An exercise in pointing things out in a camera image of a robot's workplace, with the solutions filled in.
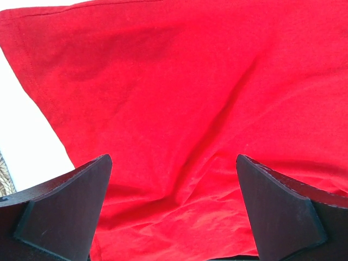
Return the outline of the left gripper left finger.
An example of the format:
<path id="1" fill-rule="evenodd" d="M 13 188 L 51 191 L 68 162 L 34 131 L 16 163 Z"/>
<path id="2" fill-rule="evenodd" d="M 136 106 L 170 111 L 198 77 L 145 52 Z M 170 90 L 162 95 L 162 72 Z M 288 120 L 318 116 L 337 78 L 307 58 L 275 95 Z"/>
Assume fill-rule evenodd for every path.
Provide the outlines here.
<path id="1" fill-rule="evenodd" d="M 111 169 L 105 154 L 2 196 L 1 260 L 90 260 Z"/>

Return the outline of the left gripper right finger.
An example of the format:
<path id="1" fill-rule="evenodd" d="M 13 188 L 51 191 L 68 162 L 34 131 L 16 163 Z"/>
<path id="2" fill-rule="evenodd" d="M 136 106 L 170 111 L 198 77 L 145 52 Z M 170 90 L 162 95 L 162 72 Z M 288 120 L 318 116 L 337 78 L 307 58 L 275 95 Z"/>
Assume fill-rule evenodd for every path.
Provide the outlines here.
<path id="1" fill-rule="evenodd" d="M 347 197 L 245 155 L 236 168 L 260 260 L 347 260 Z"/>

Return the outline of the wicker basket with cloth liner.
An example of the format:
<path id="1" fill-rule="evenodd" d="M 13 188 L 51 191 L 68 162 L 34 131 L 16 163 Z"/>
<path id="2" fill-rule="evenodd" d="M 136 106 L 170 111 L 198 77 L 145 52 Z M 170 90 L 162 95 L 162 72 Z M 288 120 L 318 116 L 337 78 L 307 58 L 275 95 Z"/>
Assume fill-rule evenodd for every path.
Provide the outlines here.
<path id="1" fill-rule="evenodd" d="M 11 195 L 16 192 L 13 180 L 11 179 L 5 160 L 0 154 L 0 195 L 1 197 Z"/>

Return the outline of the red t shirt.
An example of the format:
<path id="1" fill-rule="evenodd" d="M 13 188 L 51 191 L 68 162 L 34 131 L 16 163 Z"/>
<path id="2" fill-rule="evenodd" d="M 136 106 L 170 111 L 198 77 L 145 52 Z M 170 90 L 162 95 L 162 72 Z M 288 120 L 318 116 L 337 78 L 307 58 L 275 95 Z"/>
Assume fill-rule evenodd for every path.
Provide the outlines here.
<path id="1" fill-rule="evenodd" d="M 89 1 L 1 12 L 71 161 L 113 161 L 92 260 L 255 255 L 239 154 L 347 195 L 347 1 Z"/>

